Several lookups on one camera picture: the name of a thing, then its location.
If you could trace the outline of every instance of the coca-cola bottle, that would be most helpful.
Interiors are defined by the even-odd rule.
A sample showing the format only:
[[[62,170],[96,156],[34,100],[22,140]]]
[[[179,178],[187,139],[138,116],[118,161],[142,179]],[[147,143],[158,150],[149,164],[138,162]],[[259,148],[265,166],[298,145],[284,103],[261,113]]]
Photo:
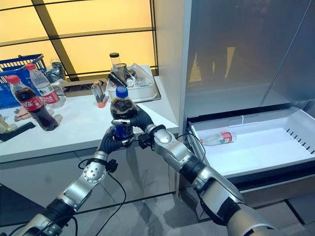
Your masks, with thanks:
[[[34,64],[27,64],[26,68],[30,71],[31,81],[44,99],[44,102],[46,102],[51,109],[62,107],[65,102],[65,97],[60,98],[56,94],[46,76],[37,70]]]
[[[30,87],[22,84],[17,75],[10,75],[5,79],[10,83],[15,98],[38,121],[43,130],[54,130],[58,126],[57,121],[48,113],[40,97]]]

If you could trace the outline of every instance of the frosted glass window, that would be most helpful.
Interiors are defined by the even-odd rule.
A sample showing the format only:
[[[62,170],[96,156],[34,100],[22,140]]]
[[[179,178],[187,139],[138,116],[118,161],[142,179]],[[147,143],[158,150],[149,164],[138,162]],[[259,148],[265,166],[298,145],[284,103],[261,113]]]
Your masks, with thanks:
[[[149,0],[76,1],[46,7],[58,34],[151,27]]]
[[[0,9],[32,5],[31,0],[0,0]]]
[[[17,58],[19,55],[27,56],[40,53],[44,55],[43,59],[46,67],[50,65],[51,59],[58,59],[51,42],[42,41],[0,47],[0,60]]]
[[[155,64],[150,31],[66,38],[62,43],[77,73],[110,70],[112,52],[120,54],[122,63]]]
[[[0,11],[0,29],[0,42],[47,37],[34,7]]]

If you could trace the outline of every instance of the black cable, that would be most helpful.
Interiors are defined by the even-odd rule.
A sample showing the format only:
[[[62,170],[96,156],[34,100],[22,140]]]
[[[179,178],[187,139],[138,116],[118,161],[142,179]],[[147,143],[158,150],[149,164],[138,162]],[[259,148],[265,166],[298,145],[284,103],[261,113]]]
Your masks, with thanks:
[[[132,140],[131,143],[137,142],[137,141],[139,141],[139,140],[138,140],[138,139],[135,139],[135,140]],[[81,164],[82,164],[83,162],[85,162],[85,161],[88,161],[89,159],[90,159],[90,158],[82,160],[82,161],[78,164],[78,168],[81,169],[81,170],[84,170],[84,168],[81,167]]]
[[[197,138],[197,136],[195,136],[194,134],[191,134],[191,133],[185,133],[185,134],[182,134],[180,136],[178,136],[176,139],[182,137],[182,136],[185,136],[185,135],[191,135],[193,136],[201,145],[202,149],[203,149],[203,158],[202,158],[202,161],[206,158],[206,149],[205,147],[203,146],[202,142],[200,141],[200,139]]]
[[[83,162],[85,162],[85,161],[88,161],[89,159],[90,159],[90,158],[84,159],[84,160],[80,161],[80,163],[78,164],[78,168],[81,169],[81,170],[84,170],[84,168],[81,167],[81,164],[82,164]]]
[[[100,228],[100,230],[97,232],[97,234],[95,236],[98,236],[99,233],[103,230],[103,228],[105,227],[105,225],[108,223],[108,221],[117,213],[117,211],[119,211],[119,209],[122,207],[122,205],[125,203],[126,201],[126,191],[124,189],[124,187],[119,183],[119,181],[117,179],[115,179],[115,177],[113,177],[110,173],[108,173],[108,175],[117,183],[119,184],[119,186],[122,188],[123,192],[124,192],[124,200],[122,201],[122,203],[120,203],[119,207],[116,209],[116,211],[114,211],[114,213],[106,220],[106,222],[103,224],[102,228]]]
[[[20,228],[23,228],[24,226],[26,226],[27,224],[24,225],[20,225],[19,227],[17,227],[16,229],[14,229],[8,236],[12,236],[15,232],[17,232]]]
[[[40,234],[41,234],[42,232],[44,232],[44,231],[45,231],[47,228],[49,228],[50,226],[56,224],[56,223],[59,222],[59,221],[62,221],[62,220],[64,220],[64,219],[66,219],[66,218],[69,218],[69,217],[74,220],[74,224],[75,224],[75,236],[78,236],[78,221],[77,221],[77,219],[76,219],[74,216],[72,216],[72,215],[66,215],[66,216],[64,216],[64,217],[61,217],[61,218],[58,219],[58,220],[55,220],[55,221],[51,222],[50,224],[46,225],[41,231],[39,231],[35,236],[40,236]]]

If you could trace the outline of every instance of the white plastic drawer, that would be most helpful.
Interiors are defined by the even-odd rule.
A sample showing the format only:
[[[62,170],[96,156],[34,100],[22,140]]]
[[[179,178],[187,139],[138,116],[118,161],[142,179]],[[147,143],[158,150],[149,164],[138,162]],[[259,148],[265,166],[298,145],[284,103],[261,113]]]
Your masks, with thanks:
[[[189,123],[197,138],[234,132],[234,143],[204,146],[204,161],[227,178],[274,170],[315,160],[315,119],[290,109]],[[200,158],[200,144],[190,138]]]

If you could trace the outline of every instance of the white tray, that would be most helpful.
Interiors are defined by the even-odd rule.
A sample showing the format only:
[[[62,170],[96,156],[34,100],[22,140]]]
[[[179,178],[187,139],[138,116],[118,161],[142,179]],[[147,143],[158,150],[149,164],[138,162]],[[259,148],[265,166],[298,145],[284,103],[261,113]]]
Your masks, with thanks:
[[[234,143],[205,146],[209,165],[226,177],[315,159],[315,119],[297,108],[197,122],[191,129],[201,139],[237,134]]]
[[[139,88],[128,88],[128,96],[133,102],[148,101],[154,99],[158,94],[150,67],[148,65],[140,66],[152,77],[153,84]],[[107,83],[106,90],[111,99],[116,96],[115,89],[113,89],[109,83]]]

